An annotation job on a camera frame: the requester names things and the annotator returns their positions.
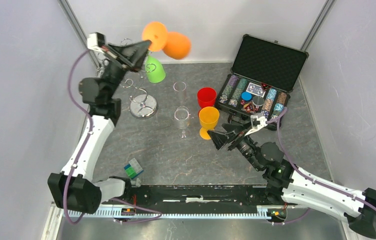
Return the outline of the clear flute glass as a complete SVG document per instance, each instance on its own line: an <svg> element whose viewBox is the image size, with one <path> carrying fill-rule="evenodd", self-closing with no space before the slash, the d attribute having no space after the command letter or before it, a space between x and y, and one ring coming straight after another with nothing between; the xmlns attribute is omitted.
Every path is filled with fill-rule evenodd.
<svg viewBox="0 0 376 240"><path fill-rule="evenodd" d="M187 107L187 85L183 81L177 81L173 84L173 89L176 92L179 108L189 111Z"/></svg>

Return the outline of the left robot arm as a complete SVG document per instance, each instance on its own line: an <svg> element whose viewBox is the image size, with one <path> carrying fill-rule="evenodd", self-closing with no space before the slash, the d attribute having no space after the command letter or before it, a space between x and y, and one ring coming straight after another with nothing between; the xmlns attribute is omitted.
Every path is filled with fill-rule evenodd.
<svg viewBox="0 0 376 240"><path fill-rule="evenodd" d="M121 115L122 101L114 98L114 93L127 72L142 69L151 44L150 40L125 46L100 41L95 46L104 51L107 66L99 77L85 77L78 83L78 92L89 108L77 103L71 89L67 90L71 101L87 118L69 161L59 173L51 173L47 179L53 200L67 219L70 219L70 211L82 216L93 214L103 202L115 198L127 204L133 198L128 178L112 176L94 183L93 173L105 141Z"/></svg>

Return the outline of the red plastic wine glass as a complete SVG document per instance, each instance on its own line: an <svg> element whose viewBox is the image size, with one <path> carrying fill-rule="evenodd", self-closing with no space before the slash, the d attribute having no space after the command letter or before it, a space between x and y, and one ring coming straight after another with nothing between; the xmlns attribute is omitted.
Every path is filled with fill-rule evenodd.
<svg viewBox="0 0 376 240"><path fill-rule="evenodd" d="M203 87L197 92L197 102L201 109L213 107L217 98L217 92L211 87Z"/></svg>

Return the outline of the orange plastic wine glass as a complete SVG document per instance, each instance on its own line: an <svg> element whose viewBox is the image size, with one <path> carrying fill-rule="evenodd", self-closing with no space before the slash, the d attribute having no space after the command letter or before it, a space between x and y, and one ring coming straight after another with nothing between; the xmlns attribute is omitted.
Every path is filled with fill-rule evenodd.
<svg viewBox="0 0 376 240"><path fill-rule="evenodd" d="M150 41L149 51L163 51L165 55L175 60L186 58L192 48L188 36L176 31L168 31L167 27L158 21L150 22L144 27L142 40Z"/></svg>

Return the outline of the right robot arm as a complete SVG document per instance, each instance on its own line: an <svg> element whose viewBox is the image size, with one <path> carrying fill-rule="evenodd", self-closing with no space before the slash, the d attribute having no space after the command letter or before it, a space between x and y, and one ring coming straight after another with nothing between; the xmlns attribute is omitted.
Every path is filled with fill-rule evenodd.
<svg viewBox="0 0 376 240"><path fill-rule="evenodd" d="M376 190L356 190L317 177L294 163L275 142L258 146L250 127L224 123L224 132L208 130L217 150L237 149L267 181L265 199L271 204L301 205L348 224L355 233L376 239Z"/></svg>

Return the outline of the yellow plastic wine glass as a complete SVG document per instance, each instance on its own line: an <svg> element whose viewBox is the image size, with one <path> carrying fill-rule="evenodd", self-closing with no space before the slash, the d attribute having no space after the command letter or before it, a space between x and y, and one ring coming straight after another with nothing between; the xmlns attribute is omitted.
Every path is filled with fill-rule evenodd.
<svg viewBox="0 0 376 240"><path fill-rule="evenodd" d="M208 130L214 130L217 126L220 118L219 110L215 107L207 106L199 111L198 117L201 125L199 130L200 137L204 140L210 140L211 137L208 134Z"/></svg>

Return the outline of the green plastic wine glass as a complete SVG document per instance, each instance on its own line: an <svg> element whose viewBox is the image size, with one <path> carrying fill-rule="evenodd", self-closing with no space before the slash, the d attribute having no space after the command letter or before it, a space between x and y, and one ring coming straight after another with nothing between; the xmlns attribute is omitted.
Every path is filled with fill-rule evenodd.
<svg viewBox="0 0 376 240"><path fill-rule="evenodd" d="M144 70L150 83L157 84L166 78L166 72L158 59L149 55L144 64Z"/></svg>

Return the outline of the clear wine glass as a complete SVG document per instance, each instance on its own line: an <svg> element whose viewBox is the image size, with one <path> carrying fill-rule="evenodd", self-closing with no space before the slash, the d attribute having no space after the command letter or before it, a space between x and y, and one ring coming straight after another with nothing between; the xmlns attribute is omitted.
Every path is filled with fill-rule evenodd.
<svg viewBox="0 0 376 240"><path fill-rule="evenodd" d="M186 106L179 106L173 114L174 122L180 130L180 138L187 139L187 128L190 125L190 112Z"/></svg>

